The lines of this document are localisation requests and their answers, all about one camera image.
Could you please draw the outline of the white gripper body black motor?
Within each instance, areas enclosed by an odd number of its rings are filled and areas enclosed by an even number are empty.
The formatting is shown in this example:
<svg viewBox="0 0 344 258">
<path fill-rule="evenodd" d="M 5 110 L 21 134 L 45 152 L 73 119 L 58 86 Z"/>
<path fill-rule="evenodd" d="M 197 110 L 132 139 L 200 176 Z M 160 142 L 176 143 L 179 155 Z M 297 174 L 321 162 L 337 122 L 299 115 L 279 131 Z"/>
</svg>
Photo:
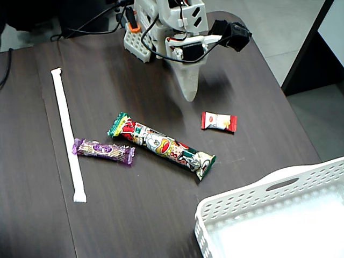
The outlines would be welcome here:
<svg viewBox="0 0 344 258">
<path fill-rule="evenodd" d="M 165 39 L 166 55 L 169 61 L 183 64 L 197 63 L 205 54 L 206 36 L 186 37 L 167 37 Z"/>
</svg>

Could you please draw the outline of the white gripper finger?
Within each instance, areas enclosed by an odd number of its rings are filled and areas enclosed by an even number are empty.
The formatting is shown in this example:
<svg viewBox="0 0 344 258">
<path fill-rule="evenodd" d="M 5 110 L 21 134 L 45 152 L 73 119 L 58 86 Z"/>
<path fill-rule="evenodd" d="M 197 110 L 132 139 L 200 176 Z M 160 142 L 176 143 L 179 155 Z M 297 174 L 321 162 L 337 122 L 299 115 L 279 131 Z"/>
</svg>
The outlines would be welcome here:
<svg viewBox="0 0 344 258">
<path fill-rule="evenodd" d="M 198 91 L 199 65 L 192 65 L 186 70 L 184 96 L 188 102 L 192 102 Z"/>
<path fill-rule="evenodd" d="M 174 74 L 185 99 L 188 99 L 188 88 L 186 83 L 185 70 L 181 64 L 174 65 Z"/>
</svg>

